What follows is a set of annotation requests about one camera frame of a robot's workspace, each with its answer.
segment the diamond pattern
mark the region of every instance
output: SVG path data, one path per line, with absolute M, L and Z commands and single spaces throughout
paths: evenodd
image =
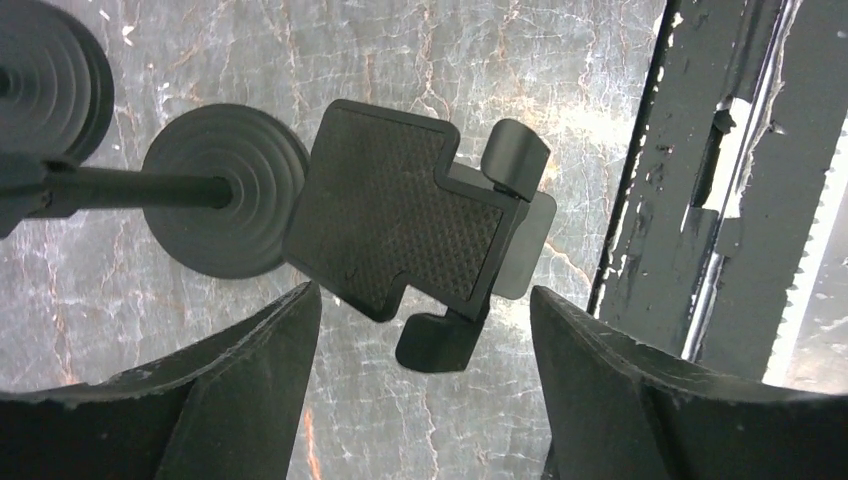
M 289 256 L 375 311 L 403 272 L 425 293 L 468 300 L 503 212 L 436 185 L 445 141 L 441 132 L 328 109 L 286 237 Z

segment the black rubber disc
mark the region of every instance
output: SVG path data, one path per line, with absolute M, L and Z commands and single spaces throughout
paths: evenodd
M 284 263 L 283 232 L 303 188 L 309 154 L 285 125 L 230 104 L 192 110 L 156 137 L 142 171 L 220 177 L 221 209 L 145 208 L 153 236 L 175 260 L 212 277 L 249 278 Z
M 103 140 L 114 108 L 112 72 L 91 32 L 67 13 L 38 1 L 0 1 L 0 77 L 0 149 L 82 163 Z

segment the marble veining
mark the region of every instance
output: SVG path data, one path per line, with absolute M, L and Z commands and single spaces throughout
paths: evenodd
M 139 169 L 198 106 L 265 110 L 312 144 L 336 98 L 449 119 L 474 165 L 502 117 L 553 154 L 559 211 L 536 269 L 585 304 L 660 0 L 54 0 L 106 49 L 115 118 L 89 165 Z M 0 388 L 98 382 L 248 316 L 303 280 L 221 281 L 168 258 L 137 211 L 30 222 L 0 242 Z M 400 318 L 439 307 L 409 292 Z M 537 478 L 549 431 L 528 298 L 496 299 L 468 371 L 399 368 L 402 323 L 329 294 L 289 478 Z

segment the black rod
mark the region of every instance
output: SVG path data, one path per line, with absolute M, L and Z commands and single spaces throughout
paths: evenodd
M 50 168 L 45 210 L 142 207 L 222 208 L 232 200 L 223 178 L 128 172 L 104 168 Z

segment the marble surface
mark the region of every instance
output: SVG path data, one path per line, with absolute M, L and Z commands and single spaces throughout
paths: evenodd
M 54 0 L 101 41 L 115 118 L 89 164 L 138 169 L 153 137 L 200 105 L 237 102 L 311 145 L 350 98 L 450 119 L 476 164 L 502 117 L 552 147 L 559 211 L 534 283 L 583 305 L 630 139 L 661 0 Z M 287 291 L 186 270 L 140 212 L 21 225 L 0 242 L 0 389 L 98 382 L 216 332 Z M 528 298 L 495 300 L 468 371 L 399 368 L 401 322 L 329 294 L 289 478 L 538 478 L 549 431 Z M 407 295 L 399 317 L 423 307 Z

